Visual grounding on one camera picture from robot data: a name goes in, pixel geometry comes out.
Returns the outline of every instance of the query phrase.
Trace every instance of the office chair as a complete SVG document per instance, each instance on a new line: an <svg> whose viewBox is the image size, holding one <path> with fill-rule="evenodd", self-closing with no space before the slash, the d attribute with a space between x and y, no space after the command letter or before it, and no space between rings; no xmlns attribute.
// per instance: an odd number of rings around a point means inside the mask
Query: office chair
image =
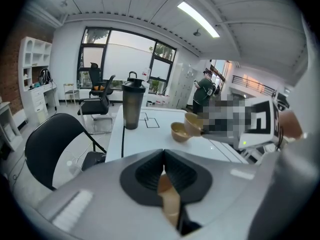
<svg viewBox="0 0 320 240"><path fill-rule="evenodd" d="M81 133L92 141L93 151L87 153L81 170L85 171L106 160L106 151L94 140L81 123L72 115L58 113L36 128L25 144L26 164L35 179L48 189L52 186L58 160L65 148ZM96 146L103 152L96 152Z"/></svg>
<svg viewBox="0 0 320 240"><path fill-rule="evenodd" d="M106 85L108 85L108 80L100 81L101 70L98 68L98 64L93 62L90 63L91 67L89 69L89 76L92 82L92 88L89 92L89 98L91 98L91 95L100 97L103 94ZM106 95L109 96L113 92L114 90L109 88L106 92Z"/></svg>
<svg viewBox="0 0 320 240"><path fill-rule="evenodd" d="M114 120L112 117L93 117L93 115L106 115L109 111L110 101L106 95L110 83L115 78L115 74L110 77L110 79L106 82L106 86L99 97L95 98L81 98L79 99L79 111L78 115L81 116L83 127L87 129L84 115L90 115L93 121L96 120L106 120L111 119L111 130L110 131L96 131L95 124L93 124L93 132L89 132L90 134L108 134L112 132L112 128L114 125Z"/></svg>

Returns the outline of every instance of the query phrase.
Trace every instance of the pixelated area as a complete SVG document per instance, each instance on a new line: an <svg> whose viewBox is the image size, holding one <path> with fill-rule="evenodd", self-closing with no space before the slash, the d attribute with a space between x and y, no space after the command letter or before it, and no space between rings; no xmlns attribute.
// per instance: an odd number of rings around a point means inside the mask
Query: pixelated area
<svg viewBox="0 0 320 240"><path fill-rule="evenodd" d="M254 112L249 100L233 99L228 95L227 100L211 100L199 116L203 118L205 134L233 138L250 128Z"/></svg>

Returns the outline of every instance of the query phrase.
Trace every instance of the brown cup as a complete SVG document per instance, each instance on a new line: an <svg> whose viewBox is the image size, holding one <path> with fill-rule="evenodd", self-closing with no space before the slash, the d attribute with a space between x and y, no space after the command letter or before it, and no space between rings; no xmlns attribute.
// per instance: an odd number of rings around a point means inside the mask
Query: brown cup
<svg viewBox="0 0 320 240"><path fill-rule="evenodd" d="M199 119L196 114L190 112L184 114L183 125L186 132L194 137L200 137L201 131L204 128L203 120Z"/></svg>
<svg viewBox="0 0 320 240"><path fill-rule="evenodd" d="M177 142L186 142L191 138L182 122L173 122L171 124L171 135Z"/></svg>

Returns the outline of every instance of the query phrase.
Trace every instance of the black tumbler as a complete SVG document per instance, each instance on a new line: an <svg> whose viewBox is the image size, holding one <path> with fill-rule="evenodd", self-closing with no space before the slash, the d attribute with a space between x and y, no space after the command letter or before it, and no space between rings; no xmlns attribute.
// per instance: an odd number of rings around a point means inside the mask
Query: black tumbler
<svg viewBox="0 0 320 240"><path fill-rule="evenodd" d="M146 91L142 81L142 79L137 79L136 72L131 71L129 78L122 85L123 125L128 130L138 127L142 100Z"/></svg>

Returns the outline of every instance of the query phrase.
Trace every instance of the chair backrest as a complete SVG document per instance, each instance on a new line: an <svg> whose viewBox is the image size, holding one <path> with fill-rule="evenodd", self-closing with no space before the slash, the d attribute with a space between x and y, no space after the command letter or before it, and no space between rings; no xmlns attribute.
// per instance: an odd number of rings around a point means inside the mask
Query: chair backrest
<svg viewBox="0 0 320 240"><path fill-rule="evenodd" d="M35 129L25 144L26 164L31 174L44 186L52 186L58 160L65 148L86 130L72 115L58 113Z"/></svg>
<svg viewBox="0 0 320 240"><path fill-rule="evenodd" d="M94 89L94 86L97 85L97 82L100 81L100 72L101 70L98 68L98 64L91 62L91 67L89 69L89 76L92 82L92 90Z"/></svg>
<svg viewBox="0 0 320 240"><path fill-rule="evenodd" d="M113 74L113 75L109 78L109 80L107 80L106 85L105 85L105 88L104 88L103 93L102 93L102 96L101 96L101 98L102 98L102 103L106 106L106 108L109 106L109 99L108 99L108 97L107 97L107 92L108 92L108 89L109 89L109 87L110 87L110 84L111 84L112 80L113 80L115 77L116 77L116 75Z"/></svg>

